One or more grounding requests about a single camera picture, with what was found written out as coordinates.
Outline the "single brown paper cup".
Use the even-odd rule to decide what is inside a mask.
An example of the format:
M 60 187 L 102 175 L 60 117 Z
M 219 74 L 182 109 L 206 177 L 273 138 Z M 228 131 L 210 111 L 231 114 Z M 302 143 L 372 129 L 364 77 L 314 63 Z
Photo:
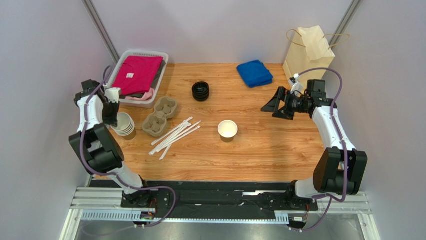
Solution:
M 230 143 L 238 133 L 238 126 L 232 120 L 223 120 L 219 123 L 217 131 L 223 142 Z

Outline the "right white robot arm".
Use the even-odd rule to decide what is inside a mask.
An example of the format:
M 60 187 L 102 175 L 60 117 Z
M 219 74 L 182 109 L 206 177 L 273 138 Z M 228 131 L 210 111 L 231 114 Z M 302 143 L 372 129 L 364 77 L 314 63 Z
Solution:
M 273 98 L 261 108 L 272 117 L 293 120 L 296 113 L 308 114 L 317 126 L 323 145 L 321 156 L 311 178 L 297 180 L 292 195 L 317 199 L 326 194 L 356 195 L 361 187 L 368 157 L 347 137 L 338 116 L 337 104 L 328 98 L 324 80 L 308 80 L 303 94 L 280 86 Z

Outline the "stack of paper cups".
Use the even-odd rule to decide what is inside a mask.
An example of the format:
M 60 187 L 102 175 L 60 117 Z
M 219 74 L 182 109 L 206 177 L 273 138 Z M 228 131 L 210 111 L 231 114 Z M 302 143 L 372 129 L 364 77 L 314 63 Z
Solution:
M 135 123 L 132 117 L 120 112 L 117 115 L 117 126 L 112 126 L 115 133 L 125 140 L 133 140 L 136 137 Z

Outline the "stack of black lids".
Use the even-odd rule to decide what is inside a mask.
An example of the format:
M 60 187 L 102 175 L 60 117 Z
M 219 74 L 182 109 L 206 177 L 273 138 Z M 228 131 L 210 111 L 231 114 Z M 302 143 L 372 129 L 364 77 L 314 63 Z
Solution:
M 204 81 L 196 82 L 191 90 L 193 98 L 199 102 L 206 101 L 210 96 L 209 84 Z

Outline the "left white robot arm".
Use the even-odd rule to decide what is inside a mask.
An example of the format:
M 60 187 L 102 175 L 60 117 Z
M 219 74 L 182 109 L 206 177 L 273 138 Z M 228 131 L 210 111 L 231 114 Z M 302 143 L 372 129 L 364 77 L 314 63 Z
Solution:
M 109 99 L 97 81 L 90 79 L 81 85 L 82 91 L 74 98 L 80 113 L 79 128 L 68 138 L 72 149 L 90 175 L 113 180 L 127 202 L 148 205 L 153 195 L 146 181 L 126 166 L 124 153 L 109 130 L 118 126 L 119 102 Z

